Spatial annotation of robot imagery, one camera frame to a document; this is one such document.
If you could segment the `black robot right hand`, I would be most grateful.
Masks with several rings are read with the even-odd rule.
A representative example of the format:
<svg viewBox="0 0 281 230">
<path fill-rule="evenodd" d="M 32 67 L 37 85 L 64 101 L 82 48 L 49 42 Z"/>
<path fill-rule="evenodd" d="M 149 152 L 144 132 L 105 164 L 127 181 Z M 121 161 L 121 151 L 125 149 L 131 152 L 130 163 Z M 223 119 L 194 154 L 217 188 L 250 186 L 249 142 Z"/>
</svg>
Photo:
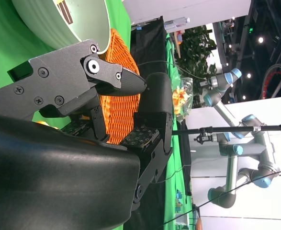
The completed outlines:
<svg viewBox="0 0 281 230">
<path fill-rule="evenodd" d="M 172 154 L 166 73 L 143 79 L 85 40 L 9 71 L 0 88 L 0 230 L 111 230 L 124 224 Z M 99 95 L 141 96 L 119 144 Z"/>
</svg>

